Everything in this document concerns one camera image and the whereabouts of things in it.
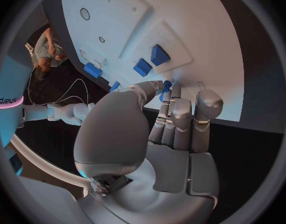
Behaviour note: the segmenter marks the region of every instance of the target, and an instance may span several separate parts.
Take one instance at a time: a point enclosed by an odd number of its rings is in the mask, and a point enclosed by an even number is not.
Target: white platform
[[[102,76],[110,85],[115,81],[122,87],[145,80],[177,81],[182,97],[194,105],[198,82],[202,82],[224,100],[219,118],[239,121],[243,60],[235,28],[220,0],[62,0],[62,4],[80,61],[88,62],[82,49],[90,61],[101,61]],[[81,17],[82,8],[88,10],[89,20]],[[150,61],[156,44],[171,57],[158,67]],[[145,78],[133,70],[139,58],[153,67]],[[146,107],[159,109],[159,99]]]

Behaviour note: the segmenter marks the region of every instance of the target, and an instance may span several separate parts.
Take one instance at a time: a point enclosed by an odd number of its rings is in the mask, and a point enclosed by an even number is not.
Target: gray shirt
[[[40,38],[38,39],[36,45],[35,45],[35,55],[37,57],[37,60],[40,58],[48,58],[51,60],[51,67],[57,67],[60,66],[65,60],[63,59],[61,61],[58,61],[55,59],[56,55],[64,53],[63,48],[60,46],[59,42],[57,39],[54,37],[54,47],[56,50],[56,54],[52,55],[48,52],[48,41],[46,36],[42,33]]]

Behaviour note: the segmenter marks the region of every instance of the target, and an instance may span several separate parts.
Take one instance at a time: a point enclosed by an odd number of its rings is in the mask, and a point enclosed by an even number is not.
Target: person
[[[68,59],[51,28],[41,34],[34,51],[38,60],[35,63],[34,77],[40,81],[49,75],[51,67],[60,66]]]

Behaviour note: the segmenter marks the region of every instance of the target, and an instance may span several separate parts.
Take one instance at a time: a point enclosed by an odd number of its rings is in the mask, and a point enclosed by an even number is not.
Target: pink light ring
[[[9,104],[9,103],[8,104],[0,104],[0,110],[9,109],[9,108],[19,106],[22,102],[23,102],[23,96],[20,98],[20,100],[14,102],[13,104]]]

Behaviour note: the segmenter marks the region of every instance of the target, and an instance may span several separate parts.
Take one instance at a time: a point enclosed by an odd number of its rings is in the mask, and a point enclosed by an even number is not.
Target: man
[[[48,76],[51,67],[60,66],[67,60],[67,55],[54,37],[51,28],[47,28],[42,33],[34,50],[38,60],[38,64],[34,71],[34,77],[40,81]]]

